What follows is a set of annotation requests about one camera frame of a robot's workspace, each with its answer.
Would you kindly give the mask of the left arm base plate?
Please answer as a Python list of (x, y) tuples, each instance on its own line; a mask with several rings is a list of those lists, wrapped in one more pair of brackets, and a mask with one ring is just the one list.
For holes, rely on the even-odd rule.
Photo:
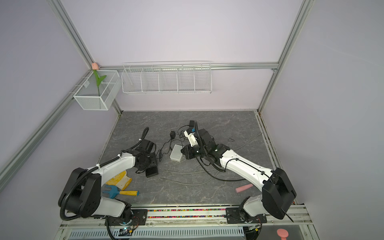
[(110, 226), (143, 226), (146, 224), (147, 209), (130, 209), (120, 217), (106, 217)]

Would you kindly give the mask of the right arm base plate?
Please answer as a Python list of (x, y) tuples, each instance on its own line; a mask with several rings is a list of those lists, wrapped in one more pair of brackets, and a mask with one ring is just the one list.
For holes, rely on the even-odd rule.
[(264, 214), (251, 217), (244, 210), (240, 208), (226, 208), (226, 215), (228, 224), (265, 224), (267, 218)]

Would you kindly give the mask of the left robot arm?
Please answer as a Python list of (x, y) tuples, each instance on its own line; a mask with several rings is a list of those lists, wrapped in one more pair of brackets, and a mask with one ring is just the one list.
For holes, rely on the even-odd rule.
[(137, 174), (147, 178), (158, 175), (158, 161), (153, 149), (156, 145), (145, 137), (145, 128), (138, 143), (121, 151), (117, 157), (89, 169), (72, 171), (59, 198), (60, 217), (63, 221), (77, 218), (106, 217), (129, 224), (134, 219), (131, 205), (102, 196), (102, 186), (120, 172), (135, 168)]

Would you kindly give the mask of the black network switch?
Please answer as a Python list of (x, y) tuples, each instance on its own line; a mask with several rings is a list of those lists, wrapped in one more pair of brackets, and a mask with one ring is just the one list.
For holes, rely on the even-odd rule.
[(158, 167), (147, 168), (145, 173), (147, 178), (157, 176), (159, 174)]

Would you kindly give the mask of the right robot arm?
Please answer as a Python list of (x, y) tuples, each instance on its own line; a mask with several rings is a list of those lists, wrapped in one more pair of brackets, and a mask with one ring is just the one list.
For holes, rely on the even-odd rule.
[(208, 162), (219, 172), (232, 171), (242, 181), (249, 181), (261, 191), (261, 195), (247, 197), (242, 201), (233, 220), (251, 223), (263, 214), (269, 214), (278, 220), (287, 216), (297, 193), (283, 169), (262, 167), (243, 158), (230, 147), (216, 144), (208, 131), (199, 129), (196, 121), (190, 121), (184, 135), (189, 141), (181, 150), (186, 159), (196, 159), (202, 168)]

